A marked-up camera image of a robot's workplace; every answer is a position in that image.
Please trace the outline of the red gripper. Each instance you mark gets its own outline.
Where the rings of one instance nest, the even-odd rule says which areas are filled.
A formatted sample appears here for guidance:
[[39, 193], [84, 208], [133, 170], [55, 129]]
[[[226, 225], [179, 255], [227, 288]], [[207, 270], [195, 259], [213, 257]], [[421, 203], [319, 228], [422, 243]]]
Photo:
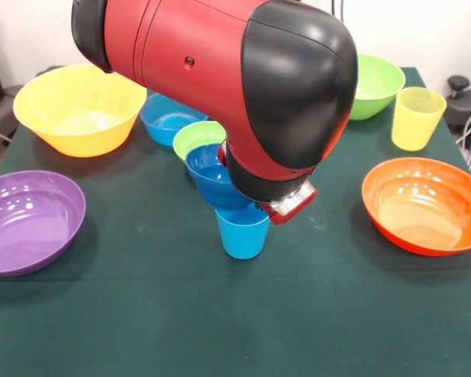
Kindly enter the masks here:
[[300, 190], [279, 202], [259, 203], [258, 207], [269, 216], [273, 224], [282, 225], [304, 210], [316, 198], [317, 193], [316, 189]]

